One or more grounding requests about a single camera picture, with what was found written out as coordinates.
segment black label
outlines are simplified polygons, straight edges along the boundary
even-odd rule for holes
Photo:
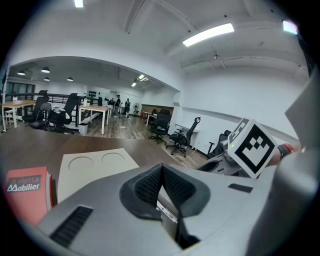
[[[41,175],[9,178],[6,183],[6,192],[26,192],[39,190],[41,186]]]

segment chair headrest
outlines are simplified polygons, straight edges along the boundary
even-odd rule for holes
[[[71,98],[71,99],[77,99],[77,98],[78,98],[78,93],[71,93],[71,94],[69,95],[69,98]]]
[[[39,95],[46,96],[47,92],[48,92],[48,90],[40,90]]]

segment wooden desk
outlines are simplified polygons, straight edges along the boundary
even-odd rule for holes
[[[92,123],[92,111],[102,112],[102,128],[101,134],[105,133],[105,118],[106,118],[106,125],[109,125],[109,112],[110,107],[107,106],[80,106],[79,107],[79,125],[81,124],[81,110],[90,110],[90,123]]]
[[[0,162],[5,173],[13,169],[47,166],[58,189],[64,154],[120,148],[124,148],[140,167],[158,163],[177,164],[159,145],[148,139],[77,136],[24,126],[10,129],[0,136]]]
[[[143,112],[142,112],[142,121],[144,121],[145,114],[146,114],[146,115],[151,115],[151,113],[143,111]]]
[[[154,119],[157,119],[157,116],[156,115],[154,115],[154,114],[148,114],[148,119],[146,120],[146,127],[148,127],[148,123],[149,123],[149,117],[152,117],[152,118],[154,118]]]
[[[14,123],[14,128],[17,128],[17,108],[22,108],[25,106],[29,105],[34,105],[36,104],[35,100],[16,100],[16,101],[10,101],[10,102],[5,102],[2,104],[2,123],[3,123],[3,130],[6,132],[6,122],[5,122],[5,108],[10,108],[13,109],[13,123]]]

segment chair armrest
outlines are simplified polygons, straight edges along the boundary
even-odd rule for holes
[[[209,147],[209,150],[208,150],[207,155],[209,155],[209,153],[210,153],[210,151],[211,151],[211,148],[212,148],[212,145],[215,145],[215,143],[213,143],[213,142],[210,142],[210,141],[209,141],[209,143],[210,143],[210,147]]]

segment mesh office chair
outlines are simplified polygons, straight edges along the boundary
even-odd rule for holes
[[[181,153],[183,153],[183,157],[186,157],[186,149],[184,147],[189,146],[190,145],[190,141],[191,141],[191,135],[194,132],[196,126],[200,123],[201,121],[201,117],[196,117],[194,119],[194,123],[191,126],[191,128],[188,130],[188,132],[186,133],[186,136],[184,136],[183,134],[183,130],[181,129],[177,129],[179,132],[174,131],[175,134],[172,134],[170,136],[170,140],[174,141],[173,145],[166,145],[165,148],[173,148],[171,155],[174,155],[174,152],[179,150]]]
[[[74,110],[75,106],[78,105],[78,103],[78,94],[71,93],[63,108],[65,112],[62,111],[60,113],[56,113],[54,111],[51,111],[49,121],[50,123],[54,124],[58,133],[63,133],[67,129],[65,125],[69,125],[72,122],[72,111]]]
[[[47,90],[39,91],[39,95],[41,95],[41,97],[38,97],[36,99],[32,114],[24,115],[22,117],[22,120],[25,121],[26,123],[32,123],[37,120],[44,119],[43,113],[39,113],[39,112],[42,104],[47,103],[49,101],[49,97],[47,96]]]
[[[156,134],[151,136],[148,140],[156,140],[156,143],[159,144],[159,141],[164,142],[162,135],[166,135],[169,130],[169,123],[171,120],[171,115],[158,113],[155,124],[151,127],[150,132]]]
[[[39,114],[44,115],[45,120],[43,120],[43,119],[40,120],[37,117],[38,120],[30,123],[30,127],[33,129],[38,129],[38,130],[40,130],[40,129],[45,130],[46,126],[49,124],[48,119],[49,119],[50,113],[51,113],[51,104],[50,103],[43,103],[40,107],[40,111],[38,112],[38,115]]]
[[[225,130],[224,133],[220,134],[218,143],[217,143],[216,147],[214,148],[214,150],[212,150],[212,152],[210,152],[210,150],[211,150],[212,146],[214,145],[214,143],[213,142],[209,142],[210,143],[210,147],[209,147],[208,153],[206,154],[206,157],[208,159],[214,158],[214,157],[222,154],[223,148],[220,145],[220,142],[223,142],[223,141],[227,140],[228,136],[230,135],[230,133],[231,133],[231,131]]]

